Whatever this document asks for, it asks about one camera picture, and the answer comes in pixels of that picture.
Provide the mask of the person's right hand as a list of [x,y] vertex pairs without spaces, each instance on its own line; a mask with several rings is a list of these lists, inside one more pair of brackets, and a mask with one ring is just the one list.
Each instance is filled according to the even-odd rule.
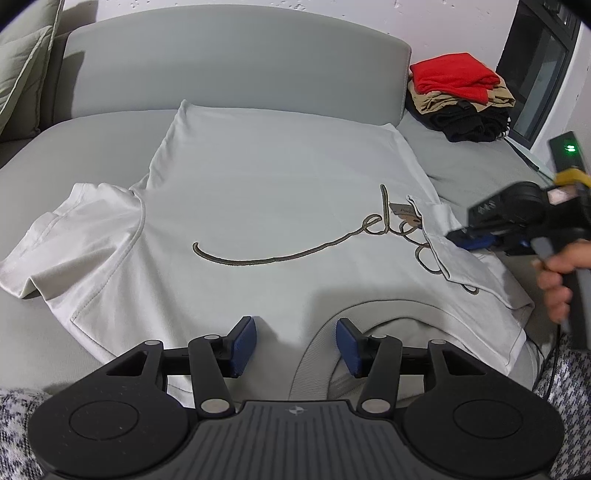
[[566,246],[546,261],[534,260],[538,287],[543,291],[544,304],[551,321],[562,324],[569,317],[573,292],[564,285],[566,274],[591,266],[591,246],[580,240]]

